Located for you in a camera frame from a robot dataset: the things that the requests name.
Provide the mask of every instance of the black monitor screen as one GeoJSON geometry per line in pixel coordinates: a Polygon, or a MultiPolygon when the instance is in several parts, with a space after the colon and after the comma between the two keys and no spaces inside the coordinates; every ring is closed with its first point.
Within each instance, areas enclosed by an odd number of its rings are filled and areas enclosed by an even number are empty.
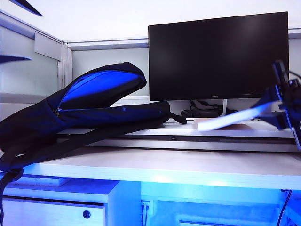
{"type": "Polygon", "coordinates": [[[288,69],[287,12],[149,26],[150,100],[260,97],[288,69]]]}

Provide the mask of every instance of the backpack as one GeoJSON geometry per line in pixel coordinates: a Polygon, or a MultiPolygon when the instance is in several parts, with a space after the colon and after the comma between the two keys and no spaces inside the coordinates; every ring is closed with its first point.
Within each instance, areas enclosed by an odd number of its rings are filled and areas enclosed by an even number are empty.
{"type": "Polygon", "coordinates": [[[110,107],[122,97],[146,85],[143,72],[131,64],[113,64],[91,70],[64,89],[0,122],[0,222],[5,186],[18,180],[23,167],[59,158],[76,148],[106,138],[151,129],[169,118],[186,123],[170,112],[167,101],[110,107]],[[67,128],[96,128],[57,143],[57,133],[67,128]]]}

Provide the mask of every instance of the ceiling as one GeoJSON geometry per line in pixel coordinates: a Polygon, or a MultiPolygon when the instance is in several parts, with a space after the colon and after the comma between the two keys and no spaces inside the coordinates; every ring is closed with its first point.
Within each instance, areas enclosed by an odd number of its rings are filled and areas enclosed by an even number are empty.
{"type": "Polygon", "coordinates": [[[36,16],[8,0],[1,10],[64,41],[148,36],[148,25],[267,12],[289,12],[301,27],[300,0],[27,0],[36,16]]]}

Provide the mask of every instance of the white desk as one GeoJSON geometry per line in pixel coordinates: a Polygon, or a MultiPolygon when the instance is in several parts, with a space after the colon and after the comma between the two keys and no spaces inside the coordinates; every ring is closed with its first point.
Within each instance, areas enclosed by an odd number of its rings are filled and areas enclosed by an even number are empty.
{"type": "MultiPolygon", "coordinates": [[[[277,131],[266,123],[255,123],[263,129],[257,131],[248,129],[246,131],[249,133],[248,136],[252,133],[253,136],[259,136],[261,133],[266,137],[293,137],[289,130],[277,131]]],[[[235,129],[222,129],[206,132],[206,136],[209,134],[234,136],[235,132],[238,133],[235,129]]],[[[193,129],[192,124],[188,124],[168,125],[137,133],[188,136],[198,132],[193,129]]],[[[301,189],[301,152],[257,153],[83,147],[69,154],[73,156],[28,166],[24,169],[24,173],[208,186],[301,189]]]]}

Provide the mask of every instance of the cabinet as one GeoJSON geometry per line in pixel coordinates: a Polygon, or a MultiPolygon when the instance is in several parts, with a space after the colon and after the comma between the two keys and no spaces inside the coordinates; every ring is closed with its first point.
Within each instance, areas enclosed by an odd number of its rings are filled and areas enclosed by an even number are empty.
{"type": "Polygon", "coordinates": [[[4,192],[4,225],[139,225],[140,182],[24,175],[4,192]]]}

